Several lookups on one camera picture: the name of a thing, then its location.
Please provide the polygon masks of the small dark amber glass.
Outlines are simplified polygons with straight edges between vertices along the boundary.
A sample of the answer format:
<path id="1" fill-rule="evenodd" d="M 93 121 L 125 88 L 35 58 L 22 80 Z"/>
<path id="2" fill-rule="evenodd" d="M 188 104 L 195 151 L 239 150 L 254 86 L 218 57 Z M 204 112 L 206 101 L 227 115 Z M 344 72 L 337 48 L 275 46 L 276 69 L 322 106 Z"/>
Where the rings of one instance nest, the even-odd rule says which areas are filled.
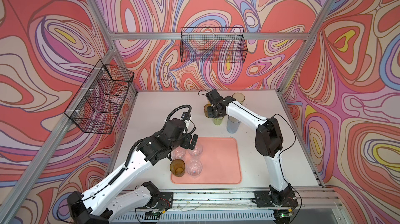
<path id="1" fill-rule="evenodd" d="M 204 106 L 204 115 L 205 115 L 206 118 L 209 118 L 209 115 L 208 115 L 208 107 L 210 107 L 210 106 L 211 106 L 211 104 L 206 104 L 206 105 Z"/>

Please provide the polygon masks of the green glass tumbler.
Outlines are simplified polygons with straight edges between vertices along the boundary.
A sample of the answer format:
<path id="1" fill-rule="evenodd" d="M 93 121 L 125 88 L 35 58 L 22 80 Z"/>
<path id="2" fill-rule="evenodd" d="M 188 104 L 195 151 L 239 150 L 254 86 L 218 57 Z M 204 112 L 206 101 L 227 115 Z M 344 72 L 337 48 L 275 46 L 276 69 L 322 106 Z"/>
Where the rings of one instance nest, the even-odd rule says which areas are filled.
<path id="1" fill-rule="evenodd" d="M 212 122 L 214 125 L 219 126 L 222 124 L 224 117 L 213 118 Z"/>

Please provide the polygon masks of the clear faceted glass tumbler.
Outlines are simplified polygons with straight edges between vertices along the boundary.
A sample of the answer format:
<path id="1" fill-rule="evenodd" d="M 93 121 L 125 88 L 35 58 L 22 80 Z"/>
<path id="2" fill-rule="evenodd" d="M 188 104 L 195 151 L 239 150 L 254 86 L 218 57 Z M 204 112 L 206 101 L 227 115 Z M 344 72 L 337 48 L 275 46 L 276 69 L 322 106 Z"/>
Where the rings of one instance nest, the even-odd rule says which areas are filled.
<path id="1" fill-rule="evenodd" d="M 177 147 L 175 150 L 171 152 L 171 158 L 173 160 L 183 159 L 185 157 L 185 154 L 186 154 L 186 149 L 182 147 Z"/>

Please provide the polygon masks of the clear glass tumbler front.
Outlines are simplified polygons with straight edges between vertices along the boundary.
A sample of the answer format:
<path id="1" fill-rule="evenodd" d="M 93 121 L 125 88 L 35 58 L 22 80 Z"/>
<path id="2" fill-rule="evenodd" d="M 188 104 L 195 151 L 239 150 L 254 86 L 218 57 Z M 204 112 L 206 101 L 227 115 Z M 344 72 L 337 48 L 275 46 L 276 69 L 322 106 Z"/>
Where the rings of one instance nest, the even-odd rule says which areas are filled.
<path id="1" fill-rule="evenodd" d="M 186 164 L 186 173 L 190 176 L 197 177 L 203 171 L 203 164 L 199 159 L 190 160 Z"/>

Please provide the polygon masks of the pink plastic tray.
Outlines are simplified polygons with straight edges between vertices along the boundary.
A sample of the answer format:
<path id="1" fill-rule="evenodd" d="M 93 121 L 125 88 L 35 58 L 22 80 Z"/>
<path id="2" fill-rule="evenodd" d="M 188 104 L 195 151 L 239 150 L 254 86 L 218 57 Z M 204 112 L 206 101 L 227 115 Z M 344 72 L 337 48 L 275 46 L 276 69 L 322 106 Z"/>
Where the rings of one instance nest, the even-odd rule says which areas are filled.
<path id="1" fill-rule="evenodd" d="M 202 185 L 235 185 L 242 181 L 238 144 L 233 137 L 200 137 L 197 144 L 204 150 L 201 156 L 193 157 L 186 151 L 182 159 L 185 165 L 190 160 L 199 159 L 203 171 L 197 177 L 186 173 L 182 177 L 171 176 L 174 184 Z"/>

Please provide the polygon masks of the dark olive dotted glass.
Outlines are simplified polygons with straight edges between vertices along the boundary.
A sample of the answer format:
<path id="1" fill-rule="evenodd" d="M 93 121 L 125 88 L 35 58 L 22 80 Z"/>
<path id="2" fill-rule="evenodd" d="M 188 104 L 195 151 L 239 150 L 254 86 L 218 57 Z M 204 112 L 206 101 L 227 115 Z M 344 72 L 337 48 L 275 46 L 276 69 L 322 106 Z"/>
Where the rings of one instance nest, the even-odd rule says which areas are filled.
<path id="1" fill-rule="evenodd" d="M 185 162 L 182 159 L 175 159 L 170 163 L 170 172 L 176 177 L 182 177 L 185 174 Z"/>

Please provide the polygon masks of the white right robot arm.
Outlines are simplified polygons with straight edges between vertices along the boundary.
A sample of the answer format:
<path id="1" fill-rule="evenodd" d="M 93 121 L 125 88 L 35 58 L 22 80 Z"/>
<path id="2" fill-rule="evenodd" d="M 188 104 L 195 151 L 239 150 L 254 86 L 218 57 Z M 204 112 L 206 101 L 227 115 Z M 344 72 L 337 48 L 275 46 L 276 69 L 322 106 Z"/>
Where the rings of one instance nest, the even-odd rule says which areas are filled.
<path id="1" fill-rule="evenodd" d="M 238 103 L 232 96 L 222 97 L 217 90 L 205 94 L 210 106 L 207 113 L 210 118 L 230 116 L 255 130 L 255 148 L 266 161 L 270 185 L 267 198 L 269 202 L 261 200 L 262 205 L 298 207 L 293 187 L 287 181 L 282 168 L 281 154 L 283 149 L 283 135 L 279 122 L 275 117 L 266 118 L 258 115 Z"/>

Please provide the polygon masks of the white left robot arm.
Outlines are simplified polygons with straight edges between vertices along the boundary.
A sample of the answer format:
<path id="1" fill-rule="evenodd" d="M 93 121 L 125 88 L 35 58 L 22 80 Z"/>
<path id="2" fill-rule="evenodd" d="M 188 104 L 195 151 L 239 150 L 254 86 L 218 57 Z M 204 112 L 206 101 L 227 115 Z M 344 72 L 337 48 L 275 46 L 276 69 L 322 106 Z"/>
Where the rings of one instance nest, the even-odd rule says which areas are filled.
<path id="1" fill-rule="evenodd" d="M 125 162 L 105 179 L 83 193 L 70 194 L 67 205 L 73 223 L 108 224 L 140 207 L 168 209 L 171 203 L 150 181 L 132 192 L 122 194 L 122 191 L 159 161 L 171 159 L 170 154 L 177 147 L 194 149 L 198 136 L 188 131 L 192 123 L 191 119 L 167 119 L 160 131 L 135 142 Z"/>

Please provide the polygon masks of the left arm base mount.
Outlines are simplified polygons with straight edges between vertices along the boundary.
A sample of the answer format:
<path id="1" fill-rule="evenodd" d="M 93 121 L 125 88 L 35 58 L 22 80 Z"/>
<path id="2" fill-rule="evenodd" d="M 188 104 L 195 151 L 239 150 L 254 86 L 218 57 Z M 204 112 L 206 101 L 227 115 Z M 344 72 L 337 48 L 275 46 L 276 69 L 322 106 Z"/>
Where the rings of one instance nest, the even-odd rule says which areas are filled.
<path id="1" fill-rule="evenodd" d="M 150 201 L 140 209 L 158 209 L 168 210 L 173 206 L 174 193 L 171 191 L 160 192 L 156 196 L 152 196 Z"/>

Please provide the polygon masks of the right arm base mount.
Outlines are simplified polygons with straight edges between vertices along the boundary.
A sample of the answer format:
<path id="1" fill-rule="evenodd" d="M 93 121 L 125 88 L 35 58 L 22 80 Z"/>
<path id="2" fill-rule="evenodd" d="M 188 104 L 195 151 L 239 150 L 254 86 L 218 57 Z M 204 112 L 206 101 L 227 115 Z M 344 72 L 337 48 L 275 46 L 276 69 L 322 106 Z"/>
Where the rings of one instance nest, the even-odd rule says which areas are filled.
<path id="1" fill-rule="evenodd" d="M 272 186 L 269 187 L 269 191 L 255 191 L 252 202 L 255 203 L 257 207 L 296 208 L 299 206 L 290 184 L 282 191 L 278 191 Z"/>

